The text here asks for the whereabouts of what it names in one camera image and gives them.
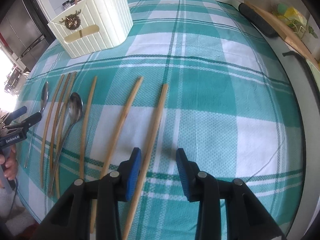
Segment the person's left hand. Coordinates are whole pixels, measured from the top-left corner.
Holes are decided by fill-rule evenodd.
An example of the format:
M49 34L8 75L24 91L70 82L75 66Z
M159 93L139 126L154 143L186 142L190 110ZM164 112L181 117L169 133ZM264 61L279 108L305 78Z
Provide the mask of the person's left hand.
M4 157L4 155L1 152L0 155L0 164L6 166L6 170L4 171L4 176L8 180L14 180L17 171L18 171L18 162L16 160L16 145L11 145L10 147L10 154L7 158Z

